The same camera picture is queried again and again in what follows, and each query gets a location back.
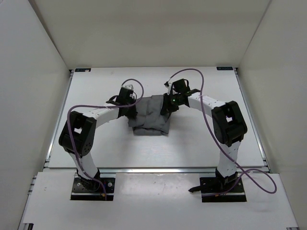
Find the grey pleated skirt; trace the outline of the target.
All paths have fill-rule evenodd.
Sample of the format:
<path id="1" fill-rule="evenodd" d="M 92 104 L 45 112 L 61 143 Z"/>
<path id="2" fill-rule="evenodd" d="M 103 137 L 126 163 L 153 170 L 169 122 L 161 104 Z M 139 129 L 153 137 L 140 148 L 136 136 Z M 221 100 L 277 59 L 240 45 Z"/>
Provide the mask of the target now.
<path id="1" fill-rule="evenodd" d="M 163 95 L 152 95 L 143 97 L 136 104 L 136 118 L 130 118 L 128 121 L 135 136 L 167 136 L 169 134 L 171 114 L 161 115 L 163 100 Z"/>

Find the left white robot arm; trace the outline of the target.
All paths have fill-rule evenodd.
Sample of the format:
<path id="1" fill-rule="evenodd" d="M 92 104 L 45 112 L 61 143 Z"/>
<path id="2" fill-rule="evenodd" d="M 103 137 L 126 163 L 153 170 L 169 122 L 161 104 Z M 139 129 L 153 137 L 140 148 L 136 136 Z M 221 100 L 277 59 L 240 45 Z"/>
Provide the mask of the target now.
<path id="1" fill-rule="evenodd" d="M 111 97 L 102 108 L 86 113 L 69 112 L 59 137 L 59 145 L 69 153 L 77 174 L 84 186 L 94 191 L 100 186 L 100 173 L 91 156 L 94 135 L 97 128 L 122 116 L 136 118 L 136 95 L 132 85 L 122 86 L 119 94 Z"/>

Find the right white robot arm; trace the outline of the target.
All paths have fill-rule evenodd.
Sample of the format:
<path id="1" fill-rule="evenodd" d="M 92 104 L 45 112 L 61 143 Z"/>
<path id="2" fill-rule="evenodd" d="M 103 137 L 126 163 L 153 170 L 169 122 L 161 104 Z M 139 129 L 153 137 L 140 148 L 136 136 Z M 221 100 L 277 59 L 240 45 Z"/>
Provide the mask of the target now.
<path id="1" fill-rule="evenodd" d="M 236 161 L 239 146 L 247 133 L 247 125 L 235 101 L 221 102 L 202 95 L 200 90 L 191 89 L 189 81 L 180 79 L 165 83 L 161 115 L 171 114 L 181 105 L 199 110 L 212 119 L 213 137 L 220 149 L 220 158 L 215 170 L 215 187 L 226 192 L 237 178 Z"/>

